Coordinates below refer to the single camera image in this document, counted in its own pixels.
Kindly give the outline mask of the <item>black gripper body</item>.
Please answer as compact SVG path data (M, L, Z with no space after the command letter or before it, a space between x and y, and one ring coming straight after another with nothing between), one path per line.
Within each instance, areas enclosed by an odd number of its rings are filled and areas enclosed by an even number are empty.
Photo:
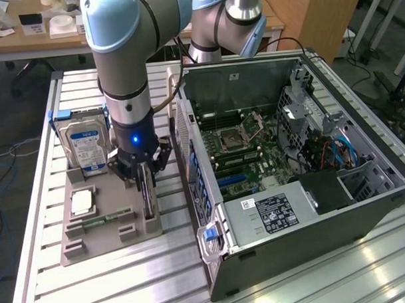
M130 161L132 156L138 161L153 158L159 145L154 129L153 108L135 124L122 124L112 120L112 127L116 135L119 157L126 161Z

